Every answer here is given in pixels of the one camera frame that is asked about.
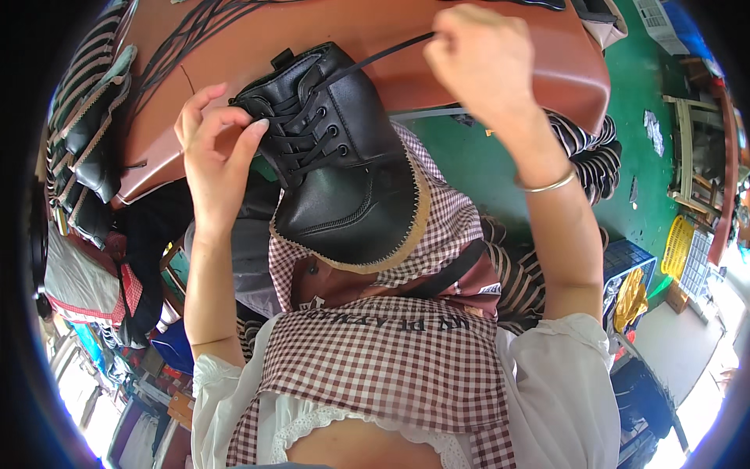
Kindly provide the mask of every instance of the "white blouse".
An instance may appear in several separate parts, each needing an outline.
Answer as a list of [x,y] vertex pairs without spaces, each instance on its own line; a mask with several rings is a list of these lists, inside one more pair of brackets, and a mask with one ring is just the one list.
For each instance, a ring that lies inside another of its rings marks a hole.
[[[195,467],[225,467],[234,429],[255,396],[263,354],[277,316],[264,324],[244,368],[203,354],[195,362],[192,454]],[[496,348],[505,372],[508,429],[518,467],[616,467],[620,414],[609,369],[613,357],[602,327],[588,314],[542,320],[516,337],[498,328]],[[468,435],[441,434],[301,399],[260,396],[258,464],[287,460],[286,450],[334,420],[363,419],[430,444],[443,469],[472,465]]]

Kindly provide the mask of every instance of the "white container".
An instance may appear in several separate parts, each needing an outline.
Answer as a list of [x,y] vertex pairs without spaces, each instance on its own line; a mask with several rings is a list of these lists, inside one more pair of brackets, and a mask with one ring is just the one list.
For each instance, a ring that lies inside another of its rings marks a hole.
[[690,53],[674,32],[672,22],[659,0],[633,0],[633,3],[640,13],[643,25],[646,26],[646,32],[654,41],[664,47],[664,50],[671,56]]

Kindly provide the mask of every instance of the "bracelet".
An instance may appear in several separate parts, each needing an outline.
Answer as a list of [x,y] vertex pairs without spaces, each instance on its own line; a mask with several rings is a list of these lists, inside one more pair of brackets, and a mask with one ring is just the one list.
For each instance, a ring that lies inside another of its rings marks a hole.
[[516,176],[513,178],[513,183],[515,183],[515,185],[516,185],[517,188],[521,189],[524,192],[551,191],[552,189],[557,189],[558,187],[562,187],[565,184],[568,184],[570,181],[573,180],[574,177],[576,177],[577,174],[578,173],[576,172],[575,167],[572,167],[570,169],[570,173],[568,173],[567,176],[565,176],[564,178],[562,178],[558,182],[555,182],[555,183],[550,184],[550,185],[546,185],[543,188],[534,188],[534,189],[525,188],[524,186],[521,185],[521,182],[518,180],[518,174],[516,174]]

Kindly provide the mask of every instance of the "checkered apron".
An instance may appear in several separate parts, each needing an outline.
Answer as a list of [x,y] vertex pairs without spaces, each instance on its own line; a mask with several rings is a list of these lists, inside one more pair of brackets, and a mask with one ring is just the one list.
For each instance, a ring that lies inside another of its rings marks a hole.
[[[378,274],[374,284],[387,288],[438,273],[463,245],[482,238],[471,199],[446,183],[416,135],[393,126],[427,180],[430,214],[408,258]],[[292,310],[293,267],[309,255],[271,238],[269,270],[284,311]],[[258,393],[235,428],[227,465],[255,464],[258,396],[273,392],[428,431],[471,434],[474,467],[515,467],[496,333],[493,320],[397,296],[290,312],[274,326]]]
[[[427,181],[430,214],[424,235],[414,251],[398,266],[378,272],[373,285],[386,288],[396,288],[423,275],[437,274],[458,257],[461,246],[482,238],[479,213],[471,199],[448,185],[415,134],[401,124],[392,124]],[[290,297],[294,265],[311,254],[311,251],[271,237],[268,270],[283,311],[293,310]],[[456,294],[460,295],[458,286],[455,286]]]
[[256,464],[260,393],[470,434],[474,467],[515,467],[497,324],[437,301],[375,296],[284,315],[227,465]]

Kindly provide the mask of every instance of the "yellow plastic basket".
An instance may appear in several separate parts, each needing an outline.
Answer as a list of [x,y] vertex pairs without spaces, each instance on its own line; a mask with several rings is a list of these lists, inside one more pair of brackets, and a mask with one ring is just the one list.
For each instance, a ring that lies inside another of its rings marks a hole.
[[695,228],[682,216],[678,215],[672,222],[664,250],[664,260],[661,262],[661,273],[670,275],[677,280],[683,276],[685,261],[688,259],[690,244],[693,241]]

